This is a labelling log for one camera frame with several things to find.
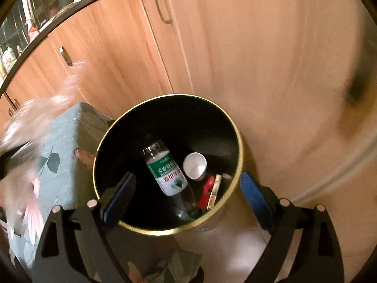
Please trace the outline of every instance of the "kitchen counter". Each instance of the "kitchen counter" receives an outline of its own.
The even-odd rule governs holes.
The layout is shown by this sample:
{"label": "kitchen counter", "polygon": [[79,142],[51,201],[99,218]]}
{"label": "kitchen counter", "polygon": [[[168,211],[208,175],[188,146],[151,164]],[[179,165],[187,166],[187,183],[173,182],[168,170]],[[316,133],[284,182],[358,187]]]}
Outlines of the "kitchen counter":
{"label": "kitchen counter", "polygon": [[59,15],[56,19],[54,19],[51,23],[48,23],[46,27],[44,27],[39,35],[30,42],[30,44],[25,48],[24,52],[9,70],[8,75],[4,79],[0,87],[0,96],[5,92],[9,83],[12,81],[12,78],[17,73],[18,69],[22,66],[25,60],[29,57],[29,55],[34,51],[34,49],[51,33],[56,27],[58,27],[61,23],[67,20],[69,17],[80,11],[81,9],[85,8],[89,4],[92,4],[97,0],[80,0],[73,4],[73,6],[66,11],[64,11],[61,15]]}

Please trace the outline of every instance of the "drawer handle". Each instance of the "drawer handle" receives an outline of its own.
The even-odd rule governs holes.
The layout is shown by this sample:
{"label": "drawer handle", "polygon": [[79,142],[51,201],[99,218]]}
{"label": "drawer handle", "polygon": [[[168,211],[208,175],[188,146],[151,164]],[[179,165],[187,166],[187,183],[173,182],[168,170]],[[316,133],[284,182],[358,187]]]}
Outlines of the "drawer handle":
{"label": "drawer handle", "polygon": [[63,56],[63,58],[64,58],[66,64],[67,64],[68,66],[72,66],[72,65],[73,65],[72,60],[70,59],[70,57],[69,57],[67,51],[64,49],[64,47],[60,47],[60,48],[59,48],[59,52],[60,52],[61,55]]}
{"label": "drawer handle", "polygon": [[163,22],[165,22],[166,24],[171,24],[172,23],[171,19],[168,19],[168,20],[164,19],[163,14],[161,13],[160,4],[158,3],[158,0],[155,0],[155,2],[156,2],[157,11],[158,11],[158,14],[160,15],[161,20]]}
{"label": "drawer handle", "polygon": [[17,109],[20,109],[21,106],[18,103],[17,99],[14,99],[14,104],[16,104],[15,106],[16,106]]}

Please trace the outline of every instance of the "trash can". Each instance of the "trash can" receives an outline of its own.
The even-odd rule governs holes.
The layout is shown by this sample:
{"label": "trash can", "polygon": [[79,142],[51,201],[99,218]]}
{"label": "trash can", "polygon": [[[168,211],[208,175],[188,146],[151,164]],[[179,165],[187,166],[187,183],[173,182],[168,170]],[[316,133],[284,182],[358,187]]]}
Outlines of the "trash can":
{"label": "trash can", "polygon": [[[189,153],[199,152],[211,171],[230,176],[223,178],[213,209],[189,223],[172,219],[166,196],[141,157],[150,135],[165,142],[180,168]],[[199,96],[164,95],[136,105],[112,124],[97,149],[93,183],[99,198],[127,171],[134,173],[136,191],[119,224],[141,234],[172,235],[206,229],[218,220],[238,185],[243,157],[241,135],[217,104]]]}

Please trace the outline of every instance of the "bottle label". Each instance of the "bottle label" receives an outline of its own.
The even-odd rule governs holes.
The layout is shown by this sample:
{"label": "bottle label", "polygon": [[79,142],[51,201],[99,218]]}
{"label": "bottle label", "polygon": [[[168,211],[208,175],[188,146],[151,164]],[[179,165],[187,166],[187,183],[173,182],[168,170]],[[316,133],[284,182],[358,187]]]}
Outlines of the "bottle label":
{"label": "bottle label", "polygon": [[165,195],[174,196],[187,187],[187,180],[170,153],[147,166]]}

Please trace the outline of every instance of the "clear plastic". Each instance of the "clear plastic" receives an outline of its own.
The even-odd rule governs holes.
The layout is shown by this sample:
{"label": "clear plastic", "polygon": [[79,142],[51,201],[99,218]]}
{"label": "clear plastic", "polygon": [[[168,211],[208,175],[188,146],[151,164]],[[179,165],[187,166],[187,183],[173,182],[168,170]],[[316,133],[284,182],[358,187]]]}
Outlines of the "clear plastic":
{"label": "clear plastic", "polygon": [[77,63],[56,95],[25,102],[5,126],[0,155],[23,146],[6,161],[6,176],[0,181],[0,205],[6,211],[11,238],[28,228],[34,244],[35,235],[40,237],[42,233],[44,222],[37,203],[39,179],[35,168],[50,124],[73,104],[82,69],[83,63]]}

